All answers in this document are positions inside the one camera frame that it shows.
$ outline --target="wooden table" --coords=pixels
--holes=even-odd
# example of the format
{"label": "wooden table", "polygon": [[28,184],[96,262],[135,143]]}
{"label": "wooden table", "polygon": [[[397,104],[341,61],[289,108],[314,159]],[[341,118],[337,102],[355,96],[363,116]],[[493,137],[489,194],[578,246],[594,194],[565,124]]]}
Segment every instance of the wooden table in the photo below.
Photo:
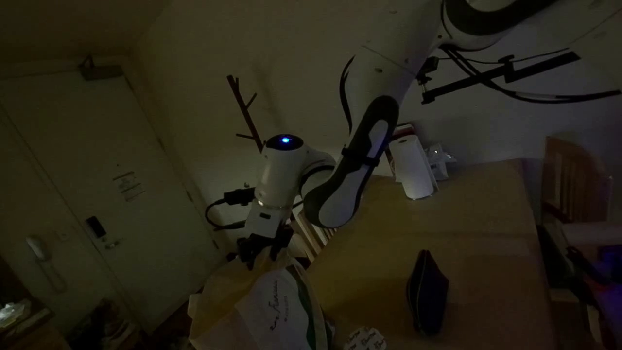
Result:
{"label": "wooden table", "polygon": [[[413,330],[407,279],[421,248],[448,273],[442,334]],[[536,221],[510,163],[456,172],[438,194],[409,200],[401,184],[374,178],[357,219],[310,270],[331,318],[368,324],[390,347],[555,347]]]}

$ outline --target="black object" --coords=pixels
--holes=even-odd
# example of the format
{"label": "black object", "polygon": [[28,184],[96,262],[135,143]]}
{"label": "black object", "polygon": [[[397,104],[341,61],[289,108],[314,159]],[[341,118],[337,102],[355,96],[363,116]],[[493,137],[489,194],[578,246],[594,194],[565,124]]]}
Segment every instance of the black object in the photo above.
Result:
{"label": "black object", "polygon": [[250,236],[242,236],[236,240],[240,260],[244,260],[248,264],[248,268],[254,270],[256,258],[259,256],[259,252],[263,248],[271,248],[271,258],[275,260],[279,256],[279,252],[291,244],[293,235],[294,235],[294,229],[291,225],[283,223],[279,227],[275,238],[256,235],[256,233],[252,233]]}
{"label": "black object", "polygon": [[102,221],[98,219],[98,215],[88,217],[86,223],[92,227],[92,231],[98,238],[104,238],[106,229],[104,229]]}
{"label": "black object", "polygon": [[574,277],[574,270],[569,268],[567,256],[561,252],[545,225],[539,225],[539,240],[549,283],[553,287],[569,287],[569,281]]}
{"label": "black object", "polygon": [[112,299],[102,299],[100,305],[71,330],[69,341],[73,350],[112,347],[110,341],[120,340],[129,326],[131,320],[123,316],[120,305]]}
{"label": "black object", "polygon": [[598,281],[598,283],[609,283],[611,281],[602,270],[598,270],[588,260],[588,256],[580,248],[569,246],[567,248],[567,256],[576,264],[576,268],[580,268],[584,273],[588,273],[594,281]]}
{"label": "black object", "polygon": [[349,102],[349,93],[347,93],[347,81],[349,81],[353,60],[355,60],[355,56],[347,61],[347,65],[343,67],[343,75],[339,79],[339,98],[343,100],[343,108],[345,108],[351,131],[353,131],[353,112],[351,112],[351,102]]}
{"label": "black object", "polygon": [[466,89],[469,85],[485,83],[485,81],[489,81],[493,77],[504,75],[506,81],[512,83],[512,81],[518,81],[518,79],[526,79],[530,75],[543,73],[547,69],[555,69],[555,67],[565,65],[565,63],[572,63],[576,60],[580,60],[580,56],[576,52],[565,52],[565,54],[559,54],[555,58],[537,61],[534,65],[526,65],[522,69],[516,69],[512,60],[506,60],[506,63],[501,60],[501,63],[504,63],[504,65],[481,71],[477,75],[469,75],[466,79],[460,79],[460,81],[454,81],[454,83],[431,89],[431,91],[425,91],[425,104],[436,100],[436,96]]}
{"label": "black object", "polygon": [[431,250],[423,248],[407,285],[413,324],[423,334],[438,334],[444,326],[450,279]]}
{"label": "black object", "polygon": [[230,190],[226,192],[221,200],[213,201],[207,209],[205,209],[205,217],[211,221],[211,225],[217,231],[223,229],[242,229],[246,227],[246,219],[234,221],[234,223],[219,223],[211,217],[213,207],[223,205],[223,203],[230,203],[230,205],[248,205],[250,201],[254,201],[256,198],[256,186],[250,188],[238,188],[238,190]]}
{"label": "black object", "polygon": [[254,122],[254,116],[252,116],[252,104],[254,104],[254,100],[258,98],[258,93],[254,93],[252,98],[246,100],[246,98],[242,96],[242,91],[240,91],[240,77],[228,75],[228,83],[230,83],[230,87],[232,87],[232,91],[234,91],[236,102],[238,102],[242,114],[246,116],[246,122],[248,122],[248,126],[250,126],[250,131],[252,131],[252,133],[236,133],[236,135],[254,139],[256,145],[258,145],[258,149],[263,151],[263,149],[265,149],[265,143],[261,141],[259,130],[258,130],[258,126],[256,126],[256,122]]}
{"label": "black object", "polygon": [[469,0],[448,0],[446,13],[450,21],[471,34],[497,34],[502,32],[526,17],[541,11],[557,0],[518,0],[508,7],[497,11],[481,11],[469,3]]}
{"label": "black object", "polygon": [[421,71],[417,73],[417,79],[421,85],[429,83],[432,77],[429,73],[436,71],[440,67],[438,56],[429,56]]}
{"label": "black object", "polygon": [[600,248],[600,262],[609,266],[609,277],[622,283],[622,244],[607,244]]}
{"label": "black object", "polygon": [[112,79],[112,77],[121,77],[123,75],[123,67],[118,63],[106,63],[106,65],[98,65],[94,54],[88,54],[81,63],[79,69],[83,73],[85,79],[92,81],[92,79]]}
{"label": "black object", "polygon": [[[479,81],[495,91],[501,91],[512,98],[520,98],[520,100],[528,100],[528,102],[543,102],[543,104],[561,104],[561,102],[584,102],[584,100],[596,100],[596,98],[607,98],[607,96],[615,96],[621,95],[621,89],[607,89],[607,91],[596,91],[596,93],[582,93],[582,95],[561,95],[561,93],[526,93],[526,91],[514,91],[514,89],[506,89],[502,85],[499,85],[497,81],[493,81],[491,77],[483,75],[483,71],[479,71],[464,54],[460,54],[458,46],[452,44],[444,44],[442,50],[446,50],[446,54],[462,67],[466,69],[471,77],[479,77]],[[526,69],[520,71],[512,71],[516,79],[526,77],[536,73],[537,69],[547,67],[549,63],[569,63],[574,61],[576,56],[572,54],[563,54],[557,58],[551,58],[549,61],[541,61],[536,65],[530,65]]]}

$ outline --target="metal rod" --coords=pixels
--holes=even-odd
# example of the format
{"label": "metal rod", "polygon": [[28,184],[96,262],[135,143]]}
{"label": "metal rod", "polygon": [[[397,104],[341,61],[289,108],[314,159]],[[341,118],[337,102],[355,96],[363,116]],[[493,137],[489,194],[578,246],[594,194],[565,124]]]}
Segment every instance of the metal rod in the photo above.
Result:
{"label": "metal rod", "polygon": [[263,151],[265,143],[261,141],[261,135],[259,135],[258,126],[256,126],[256,122],[254,122],[254,116],[252,116],[252,112],[250,112],[250,106],[252,106],[252,102],[256,100],[258,93],[252,96],[250,102],[246,102],[246,98],[244,98],[242,93],[240,93],[240,79],[234,77],[234,75],[228,75],[228,81],[230,81],[230,87],[232,87],[234,96],[236,96],[236,100],[238,100],[238,106],[240,106],[242,114],[246,116],[246,122],[248,122],[250,130],[252,130],[252,133],[254,133],[256,145],[258,145],[259,151]]}
{"label": "metal rod", "polygon": [[256,139],[254,133],[236,133],[238,137]]}
{"label": "metal rod", "polygon": [[532,65],[526,65],[522,69],[514,69],[514,65],[510,61],[510,63],[504,63],[501,67],[493,67],[489,71],[481,71],[479,75],[471,75],[471,77],[466,77],[466,79],[460,79],[460,81],[454,81],[454,83],[425,91],[423,93],[425,95],[425,104],[432,102],[440,95],[446,95],[446,93],[452,93],[452,91],[458,91],[458,89],[466,89],[466,87],[481,83],[485,79],[506,75],[506,81],[518,81],[518,79],[526,79],[530,75],[536,75],[536,73],[541,73],[541,71],[547,71],[547,69],[576,61],[576,60],[580,60],[578,54],[567,52],[567,54],[561,54],[561,56],[555,56],[555,58],[549,58],[549,60],[543,60],[543,61],[537,61],[537,63],[532,63]]}

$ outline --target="white plastic part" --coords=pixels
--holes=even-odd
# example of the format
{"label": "white plastic part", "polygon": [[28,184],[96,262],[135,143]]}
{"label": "white plastic part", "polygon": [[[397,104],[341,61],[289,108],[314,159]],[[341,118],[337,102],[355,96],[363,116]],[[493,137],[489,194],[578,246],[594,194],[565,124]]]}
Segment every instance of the white plastic part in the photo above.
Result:
{"label": "white plastic part", "polygon": [[436,180],[450,178],[448,163],[454,163],[454,155],[446,151],[442,143],[432,143],[429,149],[429,161]]}
{"label": "white plastic part", "polygon": [[261,205],[258,200],[252,201],[252,209],[246,221],[248,235],[261,235],[261,236],[277,236],[279,227],[283,221],[291,217],[293,203],[285,207],[269,207]]}
{"label": "white plastic part", "polygon": [[390,143],[397,178],[403,182],[409,198],[419,200],[434,194],[434,174],[417,133],[394,139]]}
{"label": "white plastic part", "polygon": [[376,21],[349,69],[347,96],[355,128],[380,95],[399,104],[427,58],[446,40],[442,0],[397,0]]}
{"label": "white plastic part", "polygon": [[265,207],[293,205],[306,161],[308,145],[298,149],[265,147],[265,170],[256,188],[258,201]]}
{"label": "white plastic part", "polygon": [[300,196],[306,198],[308,192],[324,184],[331,176],[335,163],[331,153],[310,147],[308,163],[302,170],[304,182],[300,182]]}

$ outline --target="door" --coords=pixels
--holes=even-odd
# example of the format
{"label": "door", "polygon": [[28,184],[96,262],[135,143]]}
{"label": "door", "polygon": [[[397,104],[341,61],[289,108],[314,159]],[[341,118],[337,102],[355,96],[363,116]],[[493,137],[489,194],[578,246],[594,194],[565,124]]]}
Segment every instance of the door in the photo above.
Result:
{"label": "door", "polygon": [[0,102],[153,330],[221,258],[125,77],[0,81]]}
{"label": "door", "polygon": [[[48,244],[50,260],[34,256],[26,242],[30,235]],[[0,108],[0,254],[28,291],[53,308],[65,332],[104,297],[118,299],[90,244]]]}

